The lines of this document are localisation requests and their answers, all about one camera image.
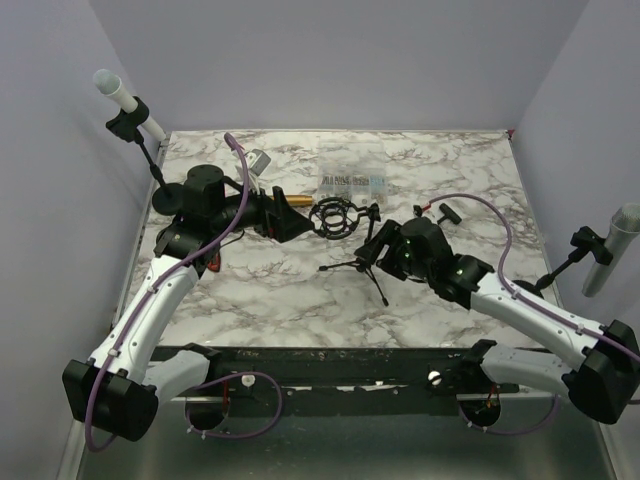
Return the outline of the black shock-mount tripod stand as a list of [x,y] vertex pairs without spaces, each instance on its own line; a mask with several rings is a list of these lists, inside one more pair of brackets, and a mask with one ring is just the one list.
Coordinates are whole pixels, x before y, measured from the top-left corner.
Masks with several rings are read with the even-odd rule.
[[[366,218],[369,221],[366,236],[366,242],[368,242],[372,239],[375,223],[381,221],[380,209],[377,203],[373,203],[370,206],[357,206],[346,198],[334,196],[320,200],[309,212],[309,219],[314,224],[317,224],[314,226],[313,232],[329,241],[343,240],[351,236],[358,228],[362,218]],[[377,288],[383,305],[385,307],[389,306],[389,301],[373,273],[370,261],[355,258],[346,262],[321,265],[318,270],[326,272],[340,267],[351,267],[359,273],[364,273]]]

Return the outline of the black round-base mic stand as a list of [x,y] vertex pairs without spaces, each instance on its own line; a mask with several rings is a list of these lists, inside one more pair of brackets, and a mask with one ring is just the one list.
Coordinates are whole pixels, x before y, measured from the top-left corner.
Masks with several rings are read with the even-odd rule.
[[126,143],[135,143],[142,151],[151,176],[158,184],[158,188],[152,195],[153,209],[164,216],[176,215],[183,204],[183,186],[179,183],[167,183],[160,167],[152,160],[145,146],[143,135],[138,128],[150,119],[149,109],[137,96],[133,97],[136,108],[131,112],[125,112],[123,108],[116,117],[106,122],[106,128],[120,140]]

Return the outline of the white microphone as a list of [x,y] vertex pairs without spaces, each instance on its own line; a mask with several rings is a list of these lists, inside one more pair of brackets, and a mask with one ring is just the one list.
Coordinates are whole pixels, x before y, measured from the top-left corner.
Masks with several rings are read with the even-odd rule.
[[114,101],[127,115],[142,119],[140,125],[154,139],[162,142],[166,133],[150,115],[146,104],[134,97],[124,86],[122,79],[107,69],[100,69],[93,75],[93,82],[99,92]]

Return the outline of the gold microphone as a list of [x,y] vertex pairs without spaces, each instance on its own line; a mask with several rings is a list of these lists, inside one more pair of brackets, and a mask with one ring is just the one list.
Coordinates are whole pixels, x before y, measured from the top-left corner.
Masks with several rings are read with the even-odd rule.
[[311,207],[314,202],[314,199],[312,196],[305,196],[305,195],[287,195],[286,200],[288,204],[294,208]]

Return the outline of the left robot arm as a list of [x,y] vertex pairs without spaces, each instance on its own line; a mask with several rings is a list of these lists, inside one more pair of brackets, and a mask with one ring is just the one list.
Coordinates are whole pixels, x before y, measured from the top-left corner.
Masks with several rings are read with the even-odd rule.
[[62,383],[72,416],[87,430],[98,428],[129,441],[140,440],[158,407],[185,390],[214,393],[222,380],[215,354],[189,346],[171,360],[150,366],[169,320],[216,256],[220,243],[236,230],[285,243],[310,231],[313,223],[296,211],[280,187],[270,194],[237,185],[213,165],[191,168],[186,180],[171,183],[174,198],[154,210],[171,217],[157,236],[154,257],[133,301],[116,327],[86,361],[70,361]]

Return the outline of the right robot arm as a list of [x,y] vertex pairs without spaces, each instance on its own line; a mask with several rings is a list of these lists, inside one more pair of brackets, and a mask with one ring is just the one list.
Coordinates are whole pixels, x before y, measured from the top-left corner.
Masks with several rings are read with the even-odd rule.
[[421,280],[438,297],[502,321],[544,347],[533,352],[490,344],[460,367],[461,382],[471,391],[493,383],[528,386],[614,424],[639,388],[639,345],[630,326],[575,315],[486,262],[454,253],[441,228],[425,217],[386,221],[355,255],[401,281]]

